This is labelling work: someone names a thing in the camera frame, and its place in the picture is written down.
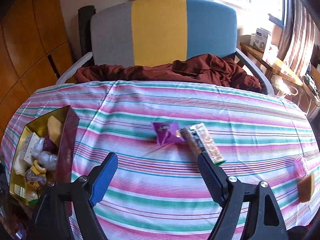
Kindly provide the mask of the clear plastic bag bundle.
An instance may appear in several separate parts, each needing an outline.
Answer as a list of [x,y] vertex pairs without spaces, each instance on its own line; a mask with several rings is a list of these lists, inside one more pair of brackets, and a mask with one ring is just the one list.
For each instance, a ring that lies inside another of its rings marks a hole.
[[38,158],[38,162],[49,171],[56,170],[58,157],[55,154],[51,154],[48,151],[42,151]]

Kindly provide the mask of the pink striped curtain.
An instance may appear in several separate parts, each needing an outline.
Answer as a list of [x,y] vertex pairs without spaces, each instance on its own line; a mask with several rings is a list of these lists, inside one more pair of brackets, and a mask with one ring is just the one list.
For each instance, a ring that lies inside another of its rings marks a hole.
[[298,77],[306,74],[315,43],[315,22],[300,0],[292,0],[282,31],[278,58]]

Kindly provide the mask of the wooden wardrobe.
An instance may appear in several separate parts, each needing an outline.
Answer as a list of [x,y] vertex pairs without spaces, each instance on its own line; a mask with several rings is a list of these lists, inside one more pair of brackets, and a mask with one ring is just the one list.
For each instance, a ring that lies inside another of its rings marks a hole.
[[20,105],[72,64],[60,0],[1,3],[1,135]]

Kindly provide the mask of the maroon blanket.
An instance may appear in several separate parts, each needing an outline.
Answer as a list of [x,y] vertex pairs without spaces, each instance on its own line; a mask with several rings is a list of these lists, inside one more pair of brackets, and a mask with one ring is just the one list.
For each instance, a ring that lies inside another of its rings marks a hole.
[[232,59],[211,54],[176,60],[159,66],[94,65],[79,68],[74,77],[77,83],[90,81],[181,81],[207,83],[252,92],[262,92],[258,78],[248,75]]

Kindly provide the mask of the purple snack packet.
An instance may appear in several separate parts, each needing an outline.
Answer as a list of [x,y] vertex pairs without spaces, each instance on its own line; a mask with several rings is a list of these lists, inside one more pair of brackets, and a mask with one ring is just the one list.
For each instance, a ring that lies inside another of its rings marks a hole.
[[156,132],[158,146],[166,144],[179,144],[185,142],[177,121],[174,122],[153,122],[152,127]]
[[44,138],[43,151],[50,152],[51,154],[57,154],[58,150],[58,147],[49,139],[49,136],[46,136]]

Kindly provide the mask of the white cardboard box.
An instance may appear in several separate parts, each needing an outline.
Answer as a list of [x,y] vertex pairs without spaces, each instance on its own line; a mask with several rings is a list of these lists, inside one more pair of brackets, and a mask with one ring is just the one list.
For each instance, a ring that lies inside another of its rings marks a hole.
[[271,43],[271,33],[263,28],[257,28],[252,39],[252,47],[260,52],[264,52],[266,47]]

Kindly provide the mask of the wafer biscuit packet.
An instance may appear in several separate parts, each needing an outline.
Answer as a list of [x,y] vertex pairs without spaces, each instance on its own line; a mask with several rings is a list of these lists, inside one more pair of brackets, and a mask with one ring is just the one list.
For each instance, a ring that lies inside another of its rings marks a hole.
[[180,133],[194,155],[204,153],[208,155],[216,166],[220,166],[226,161],[204,123],[198,123],[180,129]]

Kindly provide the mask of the striped bed sheet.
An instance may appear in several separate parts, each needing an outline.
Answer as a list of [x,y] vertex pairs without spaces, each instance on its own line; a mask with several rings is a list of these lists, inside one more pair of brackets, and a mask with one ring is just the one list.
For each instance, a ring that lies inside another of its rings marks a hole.
[[308,202],[298,200],[295,160],[305,157],[319,178],[319,149],[305,114],[289,100],[185,82],[47,87],[20,102],[7,124],[1,142],[7,170],[24,126],[64,106],[80,119],[73,179],[108,153],[118,156],[116,174],[95,206],[109,239],[207,239],[219,216],[190,148],[158,146],[153,122],[204,123],[224,171],[245,183],[268,182],[287,228],[309,224],[319,209],[319,186]]

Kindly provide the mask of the white small carton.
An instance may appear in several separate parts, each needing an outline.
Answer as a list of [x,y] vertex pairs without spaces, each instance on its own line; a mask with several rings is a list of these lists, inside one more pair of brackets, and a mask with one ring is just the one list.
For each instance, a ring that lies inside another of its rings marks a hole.
[[20,151],[20,160],[23,160],[28,167],[31,167],[34,162],[33,149],[35,144],[38,143],[40,137],[35,133],[27,135],[22,150]]

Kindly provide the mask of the yellow snack bag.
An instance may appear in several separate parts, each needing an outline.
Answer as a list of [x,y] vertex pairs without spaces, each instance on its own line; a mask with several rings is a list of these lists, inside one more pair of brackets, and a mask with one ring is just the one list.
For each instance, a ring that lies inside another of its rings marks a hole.
[[33,165],[24,174],[25,181],[33,189],[40,191],[47,183],[46,173],[47,169],[34,160]]

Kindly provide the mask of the yellow sponge block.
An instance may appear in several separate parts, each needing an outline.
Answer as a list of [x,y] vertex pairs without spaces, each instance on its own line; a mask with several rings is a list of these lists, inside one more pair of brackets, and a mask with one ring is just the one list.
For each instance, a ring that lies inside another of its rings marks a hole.
[[308,202],[315,190],[315,176],[314,173],[307,175],[300,179],[297,183],[298,199],[300,203]]
[[47,122],[49,139],[57,146],[60,146],[63,124],[55,116],[51,115]]

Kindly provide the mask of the maroon gold gift box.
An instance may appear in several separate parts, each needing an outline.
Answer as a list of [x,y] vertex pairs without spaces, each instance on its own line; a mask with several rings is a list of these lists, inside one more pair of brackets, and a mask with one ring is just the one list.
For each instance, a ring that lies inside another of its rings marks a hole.
[[[62,123],[62,135],[57,146],[57,168],[47,172],[47,180],[54,180],[57,183],[69,183],[71,181],[74,145],[79,124],[79,117],[71,106],[58,108],[27,123],[22,130],[13,160],[16,160],[18,152],[23,150],[24,142],[30,134],[35,134],[41,138],[49,135],[48,120],[51,116]],[[27,188],[27,181],[24,175],[16,174],[12,168],[9,183],[10,194],[20,203],[33,209],[36,201],[30,199],[30,191]]]

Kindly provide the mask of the white fluffy towel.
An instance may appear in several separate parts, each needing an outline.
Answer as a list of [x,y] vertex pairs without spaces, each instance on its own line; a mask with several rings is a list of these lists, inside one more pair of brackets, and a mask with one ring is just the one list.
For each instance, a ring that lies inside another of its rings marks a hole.
[[25,172],[27,171],[27,165],[24,159],[21,157],[21,155],[22,151],[19,151],[14,161],[13,168],[17,175],[24,176]]

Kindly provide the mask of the wooden desk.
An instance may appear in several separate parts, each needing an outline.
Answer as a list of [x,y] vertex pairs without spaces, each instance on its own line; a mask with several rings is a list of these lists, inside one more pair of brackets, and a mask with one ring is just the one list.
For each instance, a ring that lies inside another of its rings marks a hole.
[[303,81],[277,57],[273,64],[269,64],[263,60],[263,54],[252,47],[240,42],[240,48],[245,55],[251,55],[266,68],[265,75],[269,80],[271,79],[272,75],[275,74],[298,86],[303,85]]

